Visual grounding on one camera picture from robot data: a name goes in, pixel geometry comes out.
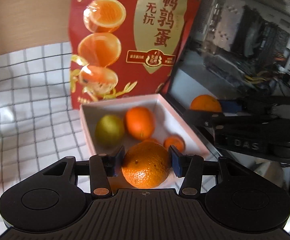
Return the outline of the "mandarin pair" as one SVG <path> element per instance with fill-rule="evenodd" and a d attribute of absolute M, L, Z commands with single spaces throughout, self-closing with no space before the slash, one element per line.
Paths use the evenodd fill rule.
<path fill-rule="evenodd" d="M 168 150 L 170 146 L 175 146 L 179 152 L 184 152 L 186 148 L 184 140 L 178 135 L 167 137 L 163 142 L 163 146 L 166 150 Z"/>
<path fill-rule="evenodd" d="M 124 119 L 126 130 L 134 139 L 144 141 L 155 131 L 155 117 L 147 107 L 132 107 L 126 112 Z"/>

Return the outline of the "white checkered tablecloth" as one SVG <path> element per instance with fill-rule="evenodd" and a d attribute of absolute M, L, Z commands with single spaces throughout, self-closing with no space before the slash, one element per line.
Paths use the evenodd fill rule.
<path fill-rule="evenodd" d="M 92 154 L 71 103 L 71 54 L 63 42 L 0 55 L 0 197 L 63 157 Z"/>

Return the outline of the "red snack bag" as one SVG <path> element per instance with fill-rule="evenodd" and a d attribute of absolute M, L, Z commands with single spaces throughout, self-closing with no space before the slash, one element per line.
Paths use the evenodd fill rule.
<path fill-rule="evenodd" d="M 72 0 L 72 107 L 157 93 L 189 37 L 201 0 Z"/>

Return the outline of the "glass computer case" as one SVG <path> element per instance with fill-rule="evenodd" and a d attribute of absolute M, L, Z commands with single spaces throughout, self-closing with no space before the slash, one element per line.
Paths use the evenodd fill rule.
<path fill-rule="evenodd" d="M 184 118 L 200 95 L 290 96 L 290 0 L 201 0 L 166 97 Z M 272 113 L 290 119 L 290 106 Z M 189 127 L 214 155 L 262 159 L 217 148 L 212 127 Z"/>

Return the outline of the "large orange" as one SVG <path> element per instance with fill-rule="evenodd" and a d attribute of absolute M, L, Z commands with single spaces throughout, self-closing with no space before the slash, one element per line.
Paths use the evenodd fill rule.
<path fill-rule="evenodd" d="M 133 187 L 151 189 L 169 176 L 172 158 L 160 144 L 143 141 L 127 151 L 121 165 L 125 180 Z"/>

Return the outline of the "pink cardboard box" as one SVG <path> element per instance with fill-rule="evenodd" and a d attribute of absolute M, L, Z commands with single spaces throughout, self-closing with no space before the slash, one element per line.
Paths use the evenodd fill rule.
<path fill-rule="evenodd" d="M 211 153 L 205 144 L 160 94 L 103 100 L 80 106 L 81 126 L 90 155 L 110 154 L 116 149 L 104 148 L 95 142 L 94 132 L 99 119 L 106 114 L 115 114 L 123 118 L 128 109 L 136 106 L 147 107 L 153 112 L 156 121 L 153 137 L 159 142 L 163 142 L 170 135 L 179 135 L 185 142 L 185 154 L 209 158 Z"/>

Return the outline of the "large front mandarin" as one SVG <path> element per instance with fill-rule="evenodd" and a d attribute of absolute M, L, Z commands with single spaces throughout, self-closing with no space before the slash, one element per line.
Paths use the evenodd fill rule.
<path fill-rule="evenodd" d="M 221 113 L 222 107 L 220 102 L 210 95 L 200 95 L 193 99 L 189 109 L 195 111 L 206 111 Z"/>

